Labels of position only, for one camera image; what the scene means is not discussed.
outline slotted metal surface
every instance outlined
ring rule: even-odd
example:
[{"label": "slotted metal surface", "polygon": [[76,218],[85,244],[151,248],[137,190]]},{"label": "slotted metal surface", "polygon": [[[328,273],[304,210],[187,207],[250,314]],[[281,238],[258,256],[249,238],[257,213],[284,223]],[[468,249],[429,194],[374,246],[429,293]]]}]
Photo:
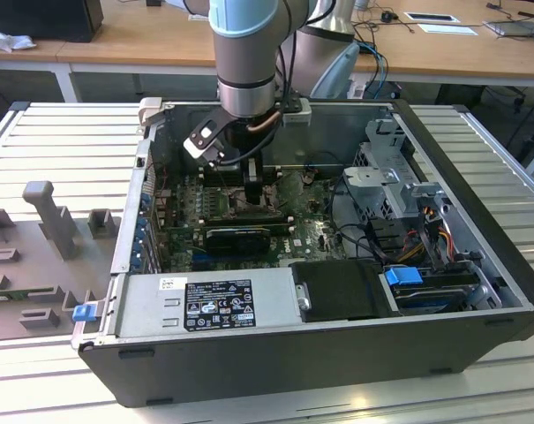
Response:
[{"label": "slotted metal surface", "polygon": [[75,218],[93,208],[121,216],[139,140],[138,104],[32,103],[14,112],[0,136],[0,208],[35,220],[26,183],[49,180],[57,206]]},{"label": "slotted metal surface", "polygon": [[[534,268],[534,182],[470,114],[451,108],[441,110],[447,115],[437,115],[430,106],[413,109]],[[416,154],[415,159],[434,181],[424,158]]]},{"label": "slotted metal surface", "polygon": [[[82,105],[56,103],[31,109],[33,114],[39,116],[45,116],[47,114],[45,110],[50,110],[48,116],[79,116],[80,113],[87,116],[87,113],[94,113],[91,111],[94,109],[103,110],[100,113],[103,115],[108,113],[106,108],[116,105],[98,104],[86,107],[92,109],[86,110]],[[448,106],[415,109],[424,117],[463,119],[458,112]],[[22,143],[29,140],[33,143],[43,143],[34,146],[58,147],[109,145],[117,140],[116,136],[112,136],[114,139],[110,143],[105,140],[106,136],[102,135],[57,136],[56,139],[49,140],[52,144],[44,144],[47,141],[42,140],[42,137],[18,137],[22,137]],[[458,132],[456,135],[442,133],[436,138],[441,143],[452,142],[460,145],[480,142],[488,148],[491,146],[476,133]],[[119,146],[136,144],[128,137],[123,139],[124,143],[118,143]],[[54,140],[60,140],[61,144],[56,144]],[[455,151],[470,153],[460,148]],[[493,152],[492,149],[472,150],[476,151]],[[104,161],[115,159],[102,158]],[[421,160],[420,165],[428,178],[432,178],[430,170],[421,163]],[[473,187],[494,186],[501,190],[500,186],[523,186],[523,183],[516,183],[516,178],[518,180],[520,178],[501,160],[482,164],[463,162],[455,165]],[[3,184],[6,189],[9,186],[10,190],[16,191],[17,184],[25,183],[27,177],[41,179],[48,175],[54,183],[61,183],[61,190],[71,188],[62,183],[83,181],[88,186],[91,182],[114,183],[129,178],[128,170],[120,167],[104,170],[81,169],[76,178],[69,178],[71,174],[66,169],[3,172]],[[534,224],[534,192],[526,193],[528,195],[523,198],[489,197],[484,202],[507,231],[519,232],[524,225]],[[523,223],[523,216],[529,218],[526,223]],[[534,266],[534,242],[520,244],[519,248]],[[197,364],[187,364],[187,366],[197,366]],[[245,380],[244,371],[244,369],[234,370],[234,378],[240,378],[242,384],[252,384]],[[0,424],[82,423],[93,419],[95,422],[132,424],[153,422],[235,424],[265,421],[285,424],[336,422],[529,424],[534,423],[534,337],[525,342],[507,343],[497,347],[459,375],[376,382],[223,401],[162,405],[137,410],[123,408],[116,403],[109,390],[72,350],[68,338],[50,339],[43,344],[37,341],[17,341],[13,342],[11,348],[4,346],[0,349]]]}]

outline yellow wire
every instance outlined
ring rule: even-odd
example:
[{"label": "yellow wire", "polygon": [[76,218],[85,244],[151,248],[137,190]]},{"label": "yellow wire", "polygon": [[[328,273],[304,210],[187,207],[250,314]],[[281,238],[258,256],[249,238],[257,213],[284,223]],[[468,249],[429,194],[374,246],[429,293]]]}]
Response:
[{"label": "yellow wire", "polygon": [[414,247],[412,250],[410,250],[409,252],[407,252],[404,256],[400,257],[398,259],[399,262],[402,262],[402,261],[406,261],[407,259],[411,258],[412,256],[418,254],[419,252],[421,252],[421,250],[424,248],[424,244],[423,243],[420,243],[419,245],[417,245],[416,247]]}]

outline blue latch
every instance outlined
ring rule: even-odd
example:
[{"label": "blue latch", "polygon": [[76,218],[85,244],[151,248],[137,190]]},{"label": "blue latch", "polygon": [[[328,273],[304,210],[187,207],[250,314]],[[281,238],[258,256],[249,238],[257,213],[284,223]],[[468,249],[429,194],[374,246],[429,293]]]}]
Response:
[{"label": "blue latch", "polygon": [[96,321],[96,305],[78,305],[74,307],[72,320],[75,322]]},{"label": "blue latch", "polygon": [[424,282],[417,268],[413,267],[391,268],[384,273],[384,276],[387,278],[388,285],[422,284]]}]

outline warning label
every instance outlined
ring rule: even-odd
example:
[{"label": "warning label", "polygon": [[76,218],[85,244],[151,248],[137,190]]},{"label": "warning label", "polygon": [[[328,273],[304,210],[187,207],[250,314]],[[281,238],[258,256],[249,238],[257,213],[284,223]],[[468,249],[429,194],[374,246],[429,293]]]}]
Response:
[{"label": "warning label", "polygon": [[251,280],[188,283],[184,328],[188,331],[254,327]]}]

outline motherboard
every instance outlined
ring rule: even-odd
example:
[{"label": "motherboard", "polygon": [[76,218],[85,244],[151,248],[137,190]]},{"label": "motherboard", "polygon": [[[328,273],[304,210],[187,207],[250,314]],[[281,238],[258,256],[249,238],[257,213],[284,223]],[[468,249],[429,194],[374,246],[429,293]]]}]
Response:
[{"label": "motherboard", "polygon": [[[292,169],[265,177],[259,205],[245,200],[237,176],[228,172],[184,176],[170,185],[163,181],[156,193],[163,270],[259,269],[345,259],[327,220],[335,178]],[[237,240],[221,240],[225,249],[218,252],[211,237],[233,234]]]}]

